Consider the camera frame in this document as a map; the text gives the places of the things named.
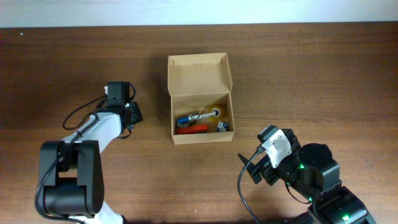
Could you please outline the black yellow correction tape dispenser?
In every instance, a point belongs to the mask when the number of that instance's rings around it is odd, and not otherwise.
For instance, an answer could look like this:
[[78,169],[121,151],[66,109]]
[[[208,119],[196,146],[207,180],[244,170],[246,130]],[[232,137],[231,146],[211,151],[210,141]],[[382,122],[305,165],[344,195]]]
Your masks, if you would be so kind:
[[187,128],[190,125],[195,124],[196,121],[195,120],[189,120],[189,117],[190,116],[195,116],[195,115],[198,115],[198,114],[201,114],[201,113],[202,113],[202,111],[194,111],[194,112],[192,112],[190,114],[185,114],[185,115],[182,115],[182,116],[178,117],[177,120],[176,120],[177,126],[179,128]]

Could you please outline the brown cardboard box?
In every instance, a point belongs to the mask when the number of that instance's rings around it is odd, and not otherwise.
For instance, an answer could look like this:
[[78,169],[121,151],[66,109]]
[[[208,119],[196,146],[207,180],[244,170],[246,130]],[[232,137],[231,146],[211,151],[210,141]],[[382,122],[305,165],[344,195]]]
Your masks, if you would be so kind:
[[[231,91],[233,79],[226,53],[173,55],[168,57],[168,91],[171,106],[171,133],[174,144],[231,141],[235,123]],[[207,124],[207,133],[177,134],[177,118],[194,111],[210,113],[211,105],[223,107],[221,121],[229,124],[229,131],[218,133],[219,122],[209,118],[196,120],[193,125]]]

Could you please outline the white blue marker pen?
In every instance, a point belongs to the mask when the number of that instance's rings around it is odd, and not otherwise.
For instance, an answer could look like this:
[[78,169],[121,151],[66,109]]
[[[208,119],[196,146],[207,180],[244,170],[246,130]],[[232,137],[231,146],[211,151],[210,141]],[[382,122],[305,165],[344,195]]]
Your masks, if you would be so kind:
[[219,117],[220,115],[221,115],[221,113],[218,111],[212,111],[210,113],[189,115],[189,116],[184,116],[184,117],[179,118],[177,120],[177,123],[184,124],[184,123],[189,123],[191,121],[196,121],[196,120],[203,119],[203,118]]

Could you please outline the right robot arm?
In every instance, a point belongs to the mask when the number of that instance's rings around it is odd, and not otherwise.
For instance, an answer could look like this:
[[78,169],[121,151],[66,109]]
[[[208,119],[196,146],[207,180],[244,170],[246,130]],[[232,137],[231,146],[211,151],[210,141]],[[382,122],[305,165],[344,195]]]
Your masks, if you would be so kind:
[[243,172],[255,184],[274,185],[283,180],[288,192],[305,198],[306,212],[285,223],[372,224],[365,204],[343,186],[340,167],[326,144],[300,145],[292,129],[268,125],[258,135],[260,145],[249,158],[240,155]]

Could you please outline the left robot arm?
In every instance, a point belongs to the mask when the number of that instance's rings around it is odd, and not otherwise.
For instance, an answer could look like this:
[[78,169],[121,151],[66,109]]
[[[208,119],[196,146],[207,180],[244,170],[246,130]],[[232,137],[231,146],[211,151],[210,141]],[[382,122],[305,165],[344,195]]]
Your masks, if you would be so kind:
[[127,139],[143,120],[130,82],[108,82],[97,106],[59,141],[40,148],[34,205],[48,220],[72,223],[126,223],[104,200],[101,153],[114,139]]

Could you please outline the yellow clear tape roll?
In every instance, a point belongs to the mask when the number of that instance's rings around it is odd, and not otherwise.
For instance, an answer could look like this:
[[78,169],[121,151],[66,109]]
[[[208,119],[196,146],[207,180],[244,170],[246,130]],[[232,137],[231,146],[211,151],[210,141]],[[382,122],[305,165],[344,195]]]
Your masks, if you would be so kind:
[[221,121],[221,120],[224,118],[224,116],[225,116],[224,109],[223,109],[223,107],[220,106],[220,105],[211,105],[211,106],[208,108],[208,111],[209,111],[209,112],[215,112],[215,113],[216,113],[215,116],[209,117],[209,121],[212,122],[212,123]]

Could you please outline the orange red stapler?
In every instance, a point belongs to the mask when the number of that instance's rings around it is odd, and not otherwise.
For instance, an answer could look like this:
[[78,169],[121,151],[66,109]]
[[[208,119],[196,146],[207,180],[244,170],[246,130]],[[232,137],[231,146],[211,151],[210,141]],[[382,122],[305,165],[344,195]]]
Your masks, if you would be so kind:
[[209,126],[207,124],[193,125],[186,128],[177,129],[177,134],[199,134],[207,133]]

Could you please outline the white blue staples box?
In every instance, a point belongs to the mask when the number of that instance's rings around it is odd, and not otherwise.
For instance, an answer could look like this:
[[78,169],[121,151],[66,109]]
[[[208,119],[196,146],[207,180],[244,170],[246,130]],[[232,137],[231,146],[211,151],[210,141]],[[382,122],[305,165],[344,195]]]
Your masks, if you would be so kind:
[[217,130],[218,133],[225,133],[229,131],[229,124],[224,121],[220,121],[217,125]]

